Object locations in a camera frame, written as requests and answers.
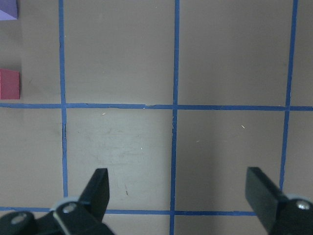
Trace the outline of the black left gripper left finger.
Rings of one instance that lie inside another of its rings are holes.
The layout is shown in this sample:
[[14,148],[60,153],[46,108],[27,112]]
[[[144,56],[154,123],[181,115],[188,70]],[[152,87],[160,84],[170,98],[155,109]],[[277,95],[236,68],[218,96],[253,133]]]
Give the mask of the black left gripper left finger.
[[77,200],[66,200],[36,219],[29,211],[10,212],[0,218],[2,235],[112,235],[103,223],[110,199],[106,168],[96,169]]

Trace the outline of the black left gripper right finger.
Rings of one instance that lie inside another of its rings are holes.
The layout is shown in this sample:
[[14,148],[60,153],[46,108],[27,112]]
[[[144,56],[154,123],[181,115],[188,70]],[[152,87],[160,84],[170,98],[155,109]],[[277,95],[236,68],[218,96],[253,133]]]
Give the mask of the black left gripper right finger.
[[269,235],[313,233],[313,202],[284,194],[258,167],[247,168],[245,197]]

